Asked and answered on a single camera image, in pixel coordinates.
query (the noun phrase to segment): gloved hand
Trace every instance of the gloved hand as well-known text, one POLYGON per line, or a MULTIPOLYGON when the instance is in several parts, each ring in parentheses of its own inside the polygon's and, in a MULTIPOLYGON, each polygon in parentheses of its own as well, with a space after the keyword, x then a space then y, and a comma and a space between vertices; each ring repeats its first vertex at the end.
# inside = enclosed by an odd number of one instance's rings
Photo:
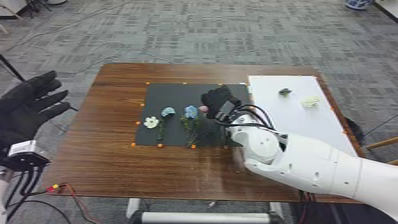
POLYGON ((48 96, 61 87, 55 77, 52 71, 32 78, 0 99, 0 149, 34 139, 43 123, 71 108, 70 103, 59 103, 68 91, 48 96))
POLYGON ((206 113, 206 117, 210 119, 217 118, 217 114, 228 101, 231 103, 230 108, 235 109, 242 105, 242 101, 233 97, 228 86, 222 86, 215 90, 210 90, 208 93, 203 94, 201 101, 205 107, 201 107, 199 109, 206 113))

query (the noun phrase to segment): wooden table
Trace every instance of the wooden table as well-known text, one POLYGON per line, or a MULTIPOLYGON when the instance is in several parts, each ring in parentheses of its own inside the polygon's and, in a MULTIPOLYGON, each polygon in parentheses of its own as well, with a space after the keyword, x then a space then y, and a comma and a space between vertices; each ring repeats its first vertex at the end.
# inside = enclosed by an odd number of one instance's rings
MULTIPOLYGON (((249 75, 317 76, 334 112, 363 155, 333 95, 311 67, 107 64, 86 97, 45 186, 68 182, 80 196, 297 202, 297 189, 237 163, 237 150, 132 146, 148 83, 242 83, 249 75)), ((318 202, 352 203, 318 195, 318 202)))

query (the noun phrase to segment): black mat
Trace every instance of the black mat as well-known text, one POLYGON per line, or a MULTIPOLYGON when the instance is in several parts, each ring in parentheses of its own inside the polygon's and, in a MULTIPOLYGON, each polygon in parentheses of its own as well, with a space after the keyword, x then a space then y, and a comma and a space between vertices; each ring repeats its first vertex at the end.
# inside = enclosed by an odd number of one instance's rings
MULTIPOLYGON (((194 105, 201 106, 201 95, 208 90, 219 88, 215 84, 151 84, 146 91, 146 106, 142 109, 141 125, 135 134, 137 145, 157 145, 158 128, 148 129, 144 126, 146 117, 155 116, 160 119, 160 113, 166 107, 176 109, 176 115, 167 121, 166 136, 162 144, 173 146, 185 146, 185 129, 182 125, 182 116, 185 114, 185 107, 194 105)), ((242 100, 242 103, 249 103, 249 91, 246 85, 228 85, 235 97, 242 100)), ((214 120, 206 119, 203 113, 201 116, 201 128, 199 128, 199 143, 198 146, 222 146, 226 143, 235 146, 237 143, 226 141, 224 131, 214 120)))

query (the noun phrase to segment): white device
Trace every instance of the white device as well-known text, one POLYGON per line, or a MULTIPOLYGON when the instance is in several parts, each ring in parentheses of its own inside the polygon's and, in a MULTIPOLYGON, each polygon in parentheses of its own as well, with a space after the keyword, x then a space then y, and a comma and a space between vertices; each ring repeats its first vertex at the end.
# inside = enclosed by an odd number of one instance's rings
MULTIPOLYGON (((242 115, 237 124, 260 123, 242 115)), ((247 169, 302 191, 341 195, 398 220, 398 167, 350 156, 329 144, 263 127, 228 128, 244 145, 247 169)))

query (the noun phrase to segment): blue object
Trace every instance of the blue object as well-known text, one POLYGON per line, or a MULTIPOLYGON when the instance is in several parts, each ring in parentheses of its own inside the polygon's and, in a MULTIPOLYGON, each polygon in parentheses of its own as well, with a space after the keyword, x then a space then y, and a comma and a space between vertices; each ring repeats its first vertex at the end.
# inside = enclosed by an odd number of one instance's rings
POLYGON ((366 10, 368 6, 373 4, 375 0, 347 0, 345 6, 349 9, 354 10, 366 10))
POLYGON ((166 107, 164 111, 162 111, 162 117, 167 117, 171 115, 176 114, 176 110, 173 107, 166 107))
POLYGON ((198 117, 198 108, 192 105, 185 107, 185 117, 189 119, 196 119, 198 117))

